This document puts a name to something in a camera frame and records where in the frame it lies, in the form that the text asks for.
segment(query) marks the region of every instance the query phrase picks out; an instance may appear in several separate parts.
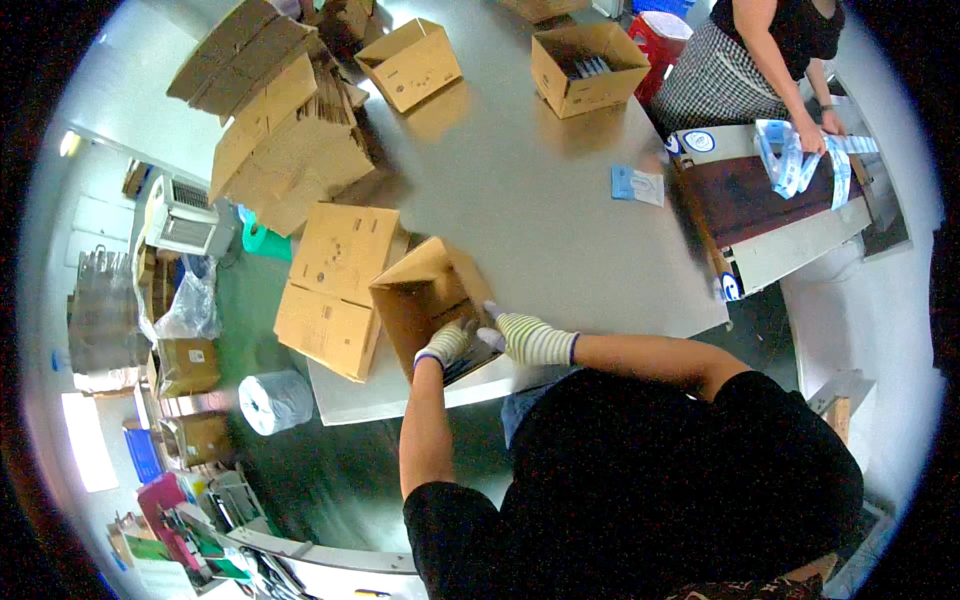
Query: green floor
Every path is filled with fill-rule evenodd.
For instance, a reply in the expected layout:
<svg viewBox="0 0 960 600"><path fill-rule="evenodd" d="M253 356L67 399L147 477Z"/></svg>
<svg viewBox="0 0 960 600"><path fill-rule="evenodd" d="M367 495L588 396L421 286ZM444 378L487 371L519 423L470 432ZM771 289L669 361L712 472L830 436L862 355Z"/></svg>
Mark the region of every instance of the green floor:
<svg viewBox="0 0 960 600"><path fill-rule="evenodd" d="M221 263L217 305L225 332L217 351L223 387L234 395L250 374L293 368L306 375L303 358L273 332L288 269L289 263L246 253ZM726 348L785 389L796 390L780 287L728 307L732 329L716 327L696 339ZM511 481L500 405L492 400L449 411L458 478L497 505ZM263 437L238 410L230 419L240 460L282 535L342 548L408 551L397 475L400 421L324 427L315 411L310 422Z"/></svg>

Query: checkered skirt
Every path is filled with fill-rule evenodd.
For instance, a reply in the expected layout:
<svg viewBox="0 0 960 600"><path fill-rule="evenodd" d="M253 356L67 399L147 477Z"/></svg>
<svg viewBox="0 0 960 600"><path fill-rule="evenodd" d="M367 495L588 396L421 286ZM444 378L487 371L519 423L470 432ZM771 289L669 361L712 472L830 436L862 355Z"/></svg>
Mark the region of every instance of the checkered skirt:
<svg viewBox="0 0 960 600"><path fill-rule="evenodd" d="M707 21L697 28L677 66L650 103L665 133L755 119L788 119L783 100L743 47Z"/></svg>

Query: jeans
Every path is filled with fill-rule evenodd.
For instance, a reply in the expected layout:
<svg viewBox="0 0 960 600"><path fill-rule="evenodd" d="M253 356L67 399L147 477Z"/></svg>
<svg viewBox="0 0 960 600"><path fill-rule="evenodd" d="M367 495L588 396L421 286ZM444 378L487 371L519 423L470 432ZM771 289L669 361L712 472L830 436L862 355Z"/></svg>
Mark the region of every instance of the jeans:
<svg viewBox="0 0 960 600"><path fill-rule="evenodd" d="M503 408L500 409L500 420L503 421L503 437L507 441L508 450L510 449L511 442L514 440L516 431L523 422L523 418L527 416L527 413L537 405L537 402L540 401L550 388L580 369L581 367L571 367L569 371L549 383L544 383L536 388L530 388L522 392L516 392L503 398Z"/></svg>

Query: red stool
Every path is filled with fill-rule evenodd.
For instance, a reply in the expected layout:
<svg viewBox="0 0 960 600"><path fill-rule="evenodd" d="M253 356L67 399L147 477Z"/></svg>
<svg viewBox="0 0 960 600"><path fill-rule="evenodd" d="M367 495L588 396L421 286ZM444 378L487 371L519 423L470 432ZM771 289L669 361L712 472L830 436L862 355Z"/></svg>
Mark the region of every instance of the red stool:
<svg viewBox="0 0 960 600"><path fill-rule="evenodd" d="M650 61L650 72L634 92L640 104L646 107L660 90L669 69L677 64L693 30L676 14L644 11L636 16L627 35Z"/></svg>

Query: blue crate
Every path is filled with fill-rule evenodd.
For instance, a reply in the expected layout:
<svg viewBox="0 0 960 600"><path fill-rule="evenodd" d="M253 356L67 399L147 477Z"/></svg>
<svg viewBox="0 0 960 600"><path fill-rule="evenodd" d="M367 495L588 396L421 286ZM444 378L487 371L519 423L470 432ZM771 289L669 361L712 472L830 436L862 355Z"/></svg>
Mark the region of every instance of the blue crate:
<svg viewBox="0 0 960 600"><path fill-rule="evenodd" d="M697 0L634 0L634 14L644 11L660 11L676 14L679 18L686 18L687 11L697 3Z"/></svg>
<svg viewBox="0 0 960 600"><path fill-rule="evenodd" d="M156 456L156 448L150 440L150 431L147 429L124 429L123 437L127 440L127 450L136 469L136 478L142 484L148 484L163 474L160 459Z"/></svg>

